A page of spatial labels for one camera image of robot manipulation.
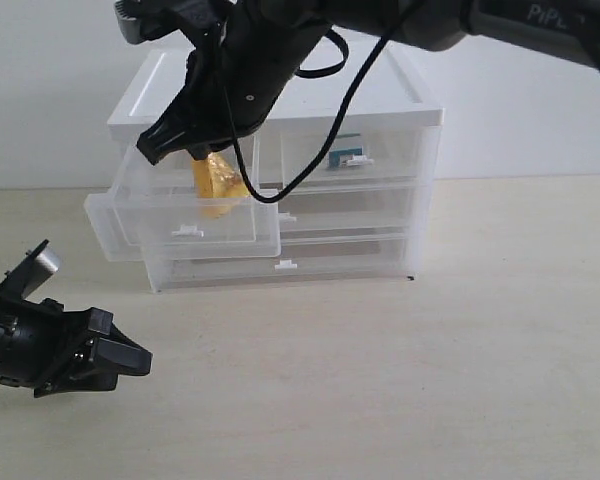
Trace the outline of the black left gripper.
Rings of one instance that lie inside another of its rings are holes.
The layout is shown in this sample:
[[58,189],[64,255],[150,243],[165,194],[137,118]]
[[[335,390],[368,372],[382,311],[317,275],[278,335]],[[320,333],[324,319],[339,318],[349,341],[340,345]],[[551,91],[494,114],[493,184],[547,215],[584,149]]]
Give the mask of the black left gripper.
[[31,389],[36,398],[109,392],[115,375],[146,376],[152,353],[99,308],[66,311],[53,301],[0,301],[0,384]]

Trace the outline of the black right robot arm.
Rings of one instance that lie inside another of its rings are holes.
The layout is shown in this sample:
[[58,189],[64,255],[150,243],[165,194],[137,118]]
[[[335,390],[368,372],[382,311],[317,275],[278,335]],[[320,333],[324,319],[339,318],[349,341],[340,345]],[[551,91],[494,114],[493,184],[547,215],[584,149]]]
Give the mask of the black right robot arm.
[[193,47],[183,87],[138,138],[151,163],[180,150],[201,159],[254,133],[337,28],[374,37],[370,61],[390,42],[438,52],[473,35],[600,74],[600,1],[121,1],[117,15],[129,42],[179,32]]

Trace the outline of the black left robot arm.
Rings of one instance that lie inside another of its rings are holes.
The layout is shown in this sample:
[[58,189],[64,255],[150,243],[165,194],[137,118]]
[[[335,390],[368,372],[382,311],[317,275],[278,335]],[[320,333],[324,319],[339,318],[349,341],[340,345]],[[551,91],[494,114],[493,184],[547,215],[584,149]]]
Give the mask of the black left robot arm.
[[124,335],[108,311],[0,297],[1,385],[30,389],[36,398],[109,392],[121,376],[148,375],[151,363],[152,353]]

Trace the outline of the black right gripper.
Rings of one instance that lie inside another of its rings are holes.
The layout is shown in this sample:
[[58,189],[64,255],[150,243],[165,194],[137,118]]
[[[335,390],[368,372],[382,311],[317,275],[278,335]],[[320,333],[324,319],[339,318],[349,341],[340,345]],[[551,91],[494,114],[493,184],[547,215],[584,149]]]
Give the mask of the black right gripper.
[[259,53],[249,44],[210,44],[187,58],[185,83],[162,115],[136,142],[151,164],[187,151],[206,160],[232,137],[260,127]]

